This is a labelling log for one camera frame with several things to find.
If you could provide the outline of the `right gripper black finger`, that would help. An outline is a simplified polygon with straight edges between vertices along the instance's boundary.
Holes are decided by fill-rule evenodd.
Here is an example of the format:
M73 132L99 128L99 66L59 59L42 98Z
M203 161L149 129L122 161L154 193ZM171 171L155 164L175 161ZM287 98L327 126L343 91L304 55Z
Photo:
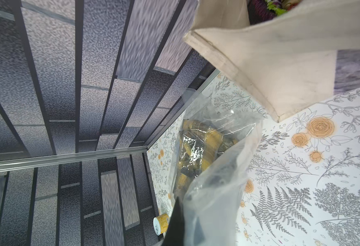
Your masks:
M183 246L185 235L185 219L182 199L178 197L169 220L168 230L162 246Z

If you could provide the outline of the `clear plastic vacuum bag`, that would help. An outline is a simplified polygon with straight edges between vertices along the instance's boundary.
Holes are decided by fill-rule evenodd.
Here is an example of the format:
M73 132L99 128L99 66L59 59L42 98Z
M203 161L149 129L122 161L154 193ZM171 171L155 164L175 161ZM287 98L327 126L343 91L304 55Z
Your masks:
M236 216L242 196L242 186L247 182L247 169L260 143L263 117L259 113L237 109L218 111L211 99L187 90L182 99L186 110L181 121L171 162L172 203L176 154L179 152L180 131L184 120L197 120L229 131L238 143L226 150L200 176L195 178L182 198L185 235L184 246L235 245Z

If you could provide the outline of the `yellow black plaid shirt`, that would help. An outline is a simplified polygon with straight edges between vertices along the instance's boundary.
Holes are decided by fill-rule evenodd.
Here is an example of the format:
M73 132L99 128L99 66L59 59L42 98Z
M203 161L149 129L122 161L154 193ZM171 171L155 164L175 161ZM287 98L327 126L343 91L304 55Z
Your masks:
M174 198L183 198L191 182L206 171L226 150L238 143L229 131L197 120L184 120L176 154Z

